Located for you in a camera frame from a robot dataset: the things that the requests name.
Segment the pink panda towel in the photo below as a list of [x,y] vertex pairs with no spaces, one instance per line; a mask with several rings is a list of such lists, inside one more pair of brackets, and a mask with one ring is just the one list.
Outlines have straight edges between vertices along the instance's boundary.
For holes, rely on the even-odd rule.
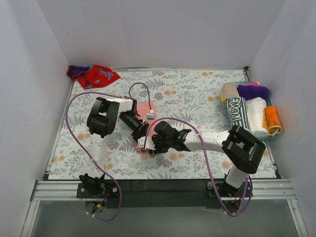
[[[151,104],[152,109],[150,109],[148,102],[141,103],[141,104],[137,105],[137,112],[139,114],[138,119],[141,119],[141,120],[145,120],[146,115],[150,114],[151,110],[153,110],[153,115],[155,116],[155,118],[145,120],[145,122],[147,122],[149,125],[151,125],[156,119],[158,119],[158,115],[157,115],[157,111],[156,111],[154,102],[150,101],[150,104]],[[155,127],[155,125],[151,128],[151,130],[149,132],[150,137],[155,134],[154,127]],[[139,153],[142,152],[141,148],[138,147],[138,142],[135,142],[135,148],[136,148],[137,152],[139,152]]]

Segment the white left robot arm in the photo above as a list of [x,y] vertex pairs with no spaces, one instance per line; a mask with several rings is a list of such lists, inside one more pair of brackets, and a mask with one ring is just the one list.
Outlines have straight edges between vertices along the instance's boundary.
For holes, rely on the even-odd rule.
[[[117,119],[121,119],[132,130],[131,137],[137,142],[145,136],[149,124],[145,120],[139,119],[137,112],[137,101],[135,99],[105,99],[96,98],[87,119],[87,127],[90,132],[90,150],[92,160],[99,162],[105,157],[106,147],[110,141]],[[105,174],[96,169],[96,176],[89,174],[80,175],[82,182],[82,193],[86,193],[88,198],[102,198],[111,191],[113,184],[104,184]]]

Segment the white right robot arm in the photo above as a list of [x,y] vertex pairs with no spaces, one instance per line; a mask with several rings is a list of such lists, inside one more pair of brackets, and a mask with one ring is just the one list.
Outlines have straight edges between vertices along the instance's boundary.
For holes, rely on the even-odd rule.
[[180,152],[213,151],[226,154],[233,166],[220,190],[229,196],[237,195],[246,178],[257,172],[266,149],[262,141],[239,125],[223,132],[198,133],[193,129],[179,131],[161,121],[154,131],[155,134],[144,142],[144,148],[150,154],[167,153],[170,148]]

